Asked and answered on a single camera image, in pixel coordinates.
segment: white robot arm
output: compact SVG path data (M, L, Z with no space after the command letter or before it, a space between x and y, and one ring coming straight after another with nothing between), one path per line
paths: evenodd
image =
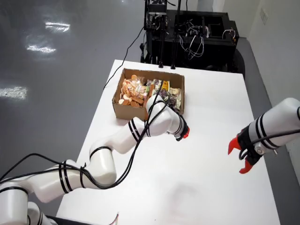
M240 170L244 174L265 153L274 151L277 154L275 149L299 137L300 102L287 98L242 129L230 141L228 154L234 148L240 150L240 160L246 158L245 168Z
M112 151L127 153L137 144L140 136L143 137L143 132L147 137L168 132L174 135L177 141L188 136L189 128L183 117L166 107L166 103L160 96L157 96L155 104L153 104L154 100L155 96L152 96L146 105L148 112L151 107L153 108L149 121L156 117L149 129L145 129L146 123L135 117L114 135L99 139L92 145L90 164L85 167L85 170L101 186L109 188L117 178ZM35 193L40 201L47 203L76 188L98 189L98 186L85 174L79 170L71 170L68 165L81 168L76 162L67 160L49 169L61 168L58 171L7 182L0 181L0 203L4 206L0 207L0 225L13 222L27 224L27 200L30 193Z

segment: gray floor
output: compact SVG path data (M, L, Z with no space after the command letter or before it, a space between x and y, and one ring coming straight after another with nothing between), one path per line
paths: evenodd
M123 59L143 26L143 6L141 0L0 2L1 173L32 152L58 161L77 159L113 60ZM127 60L139 61L141 42L142 37ZM271 107L270 101L248 41L241 38L238 49L257 117ZM15 89L12 96L8 89L14 87L20 87L19 93ZM15 97L25 92L25 97ZM281 224L299 224L300 188L286 149L265 160ZM33 158L11 175L50 166ZM56 214L60 203L39 203L34 195L30 199L49 215Z

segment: power outlet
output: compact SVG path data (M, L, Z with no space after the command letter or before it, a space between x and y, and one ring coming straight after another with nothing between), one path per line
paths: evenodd
M267 20L268 20L268 14L267 14L266 11L264 10L264 8L261 8L260 16L261 16L261 19L262 19L263 24L266 25Z

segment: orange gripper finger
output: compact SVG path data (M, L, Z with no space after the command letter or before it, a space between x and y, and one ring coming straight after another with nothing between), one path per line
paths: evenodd
M245 168L242 168L241 170L240 170L240 173L241 174L245 174L245 173L248 173L251 169L252 169L252 165L250 165L250 163L247 161L247 160L245 160Z
M235 138L233 138L230 142L229 142L229 146L228 146L228 154L230 154L233 149L239 149L241 150L240 144L238 142L238 137L236 136Z

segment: cardboard box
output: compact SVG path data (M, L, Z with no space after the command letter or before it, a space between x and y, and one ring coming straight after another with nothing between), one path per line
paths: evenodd
M134 108L130 105L119 105L121 88L124 79L130 79L131 76L135 74L137 76L143 76L146 80L159 79L163 81L170 81L170 87L181 89L181 105L180 113L184 112L184 76L179 74L172 74L167 72L159 71L146 71L146 70L135 70L135 69L123 69L121 78L119 80L116 92L112 98L112 105L116 117L124 120L131 120L134 117L138 117L141 120L146 120L148 118L148 113L146 108Z

